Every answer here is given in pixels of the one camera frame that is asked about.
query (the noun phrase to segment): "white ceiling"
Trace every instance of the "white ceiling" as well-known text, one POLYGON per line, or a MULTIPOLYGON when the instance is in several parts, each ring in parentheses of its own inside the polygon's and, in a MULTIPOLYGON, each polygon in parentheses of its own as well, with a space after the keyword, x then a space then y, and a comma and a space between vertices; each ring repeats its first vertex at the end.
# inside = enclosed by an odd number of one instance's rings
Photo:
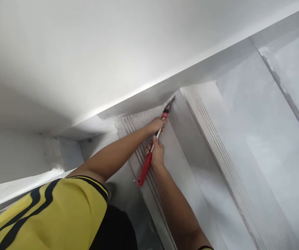
POLYGON ((298 10, 299 0, 0 1, 0 124, 78 124, 298 10))

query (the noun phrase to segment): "scraper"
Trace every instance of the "scraper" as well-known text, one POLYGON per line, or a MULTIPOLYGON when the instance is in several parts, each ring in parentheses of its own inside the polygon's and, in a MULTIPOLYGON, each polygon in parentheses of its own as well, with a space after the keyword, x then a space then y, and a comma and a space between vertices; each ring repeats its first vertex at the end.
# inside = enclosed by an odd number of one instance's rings
MULTIPOLYGON (((167 104, 167 106, 164 108, 163 113, 162 113, 162 115, 161 115, 161 119, 162 119, 162 120, 163 120, 163 119, 167 119, 168 114, 169 114, 169 109, 170 109, 170 107, 171 107, 171 104, 172 104, 173 101, 175 100, 175 97, 176 97, 176 96, 174 96, 174 97, 171 99, 171 101, 167 104)), ((162 132, 162 128, 160 128, 160 130, 157 131, 157 132, 155 133, 157 139, 159 139, 161 132, 162 132)), ((144 164, 143 164, 143 166, 142 166, 142 170, 141 170, 141 173, 140 173, 139 178, 138 178, 138 181, 137 181, 137 185, 138 185, 139 187, 142 187, 142 186, 143 186, 143 183, 145 182, 145 179, 146 179, 146 176, 147 176, 149 167, 150 167, 150 162, 152 161, 152 152, 153 152, 153 150, 154 150, 154 144, 152 144, 152 147, 151 147, 151 149, 150 149, 150 152, 149 152, 149 154, 146 156, 145 162, 144 162, 144 164)))

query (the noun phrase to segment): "metal blade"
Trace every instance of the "metal blade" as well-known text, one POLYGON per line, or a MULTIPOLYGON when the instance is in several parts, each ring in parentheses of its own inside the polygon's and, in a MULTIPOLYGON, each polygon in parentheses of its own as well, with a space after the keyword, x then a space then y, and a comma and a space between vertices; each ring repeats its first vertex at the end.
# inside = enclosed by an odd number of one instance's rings
POLYGON ((171 104, 173 103, 173 101, 175 100, 175 97, 176 96, 174 96, 172 99, 171 99, 171 101, 167 104, 167 106, 164 108, 164 109, 170 109, 170 106, 171 106, 171 104))

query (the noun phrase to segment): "yellow shirt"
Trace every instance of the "yellow shirt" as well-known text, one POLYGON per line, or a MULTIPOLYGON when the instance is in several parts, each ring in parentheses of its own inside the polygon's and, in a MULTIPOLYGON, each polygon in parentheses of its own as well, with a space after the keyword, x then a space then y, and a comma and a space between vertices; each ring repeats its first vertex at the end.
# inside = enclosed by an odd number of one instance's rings
POLYGON ((88 250, 104 218, 107 199, 105 187, 88 176, 38 187, 0 215, 0 250, 88 250))

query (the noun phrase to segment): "red scraper handle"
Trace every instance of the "red scraper handle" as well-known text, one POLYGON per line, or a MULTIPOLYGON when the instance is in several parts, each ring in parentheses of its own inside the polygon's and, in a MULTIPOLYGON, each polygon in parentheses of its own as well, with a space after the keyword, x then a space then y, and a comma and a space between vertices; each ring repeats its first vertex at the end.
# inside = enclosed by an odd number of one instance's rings
POLYGON ((143 183, 145 182, 151 161, 152 161, 152 152, 149 152, 149 154, 146 156, 145 162, 142 166, 142 170, 138 178, 137 185, 140 187, 142 187, 143 183))

